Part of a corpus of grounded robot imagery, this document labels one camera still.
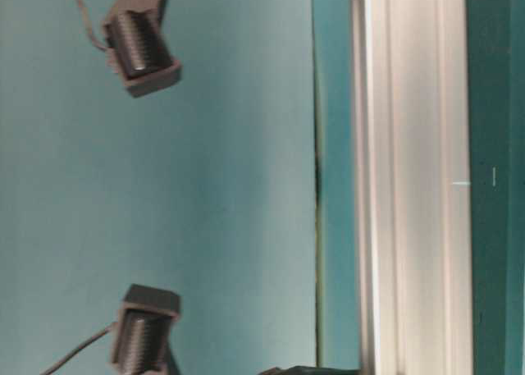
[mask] silver frame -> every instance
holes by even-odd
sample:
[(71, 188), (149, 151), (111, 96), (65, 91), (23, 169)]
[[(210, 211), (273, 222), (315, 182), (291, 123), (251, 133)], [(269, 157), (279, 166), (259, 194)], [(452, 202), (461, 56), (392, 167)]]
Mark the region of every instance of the silver frame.
[(351, 0), (362, 373), (472, 375), (465, 0)]

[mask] black cable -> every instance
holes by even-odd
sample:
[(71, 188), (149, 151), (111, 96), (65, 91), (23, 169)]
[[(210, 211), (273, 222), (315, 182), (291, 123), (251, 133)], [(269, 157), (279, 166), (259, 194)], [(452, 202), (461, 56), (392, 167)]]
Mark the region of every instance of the black cable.
[(47, 369), (40, 375), (51, 375), (52, 373), (55, 373), (62, 365), (67, 363), (69, 360), (71, 360), (73, 357), (75, 357), (81, 350), (87, 348), (89, 345), (93, 344), (96, 340), (99, 340), (106, 334), (108, 334), (113, 328), (115, 327), (116, 323), (112, 323), (94, 336), (90, 337), (88, 340), (82, 342), (80, 345), (78, 345), (76, 348), (74, 348), (70, 353), (68, 353), (66, 356), (64, 356), (63, 359), (58, 361), (56, 364), (54, 364), (51, 368)]
[(93, 26), (91, 25), (88, 9), (84, 4), (84, 0), (76, 0), (76, 4), (78, 5), (80, 13), (82, 14), (82, 21), (84, 22), (85, 31), (88, 35), (89, 40), (91, 41), (91, 44), (94, 45), (96, 48), (100, 49), (101, 51), (106, 51), (107, 46), (104, 45), (104, 43), (102, 43), (101, 41), (98, 41), (97, 36), (95, 36), (95, 33), (93, 32)]

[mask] teal wall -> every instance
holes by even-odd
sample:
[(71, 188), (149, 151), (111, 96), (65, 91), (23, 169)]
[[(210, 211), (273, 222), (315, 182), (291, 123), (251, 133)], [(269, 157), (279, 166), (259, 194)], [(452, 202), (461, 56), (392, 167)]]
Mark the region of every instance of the teal wall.
[(359, 368), (350, 0), (313, 0), (319, 243), (319, 362)]
[[(85, 0), (95, 23), (113, 0)], [(39, 373), (130, 283), (184, 374), (315, 362), (311, 0), (170, 0), (175, 88), (132, 99), (73, 0), (0, 0), (0, 363)], [(110, 338), (61, 373), (112, 373)]]
[(468, 0), (476, 375), (523, 366), (524, 21), (525, 0)]

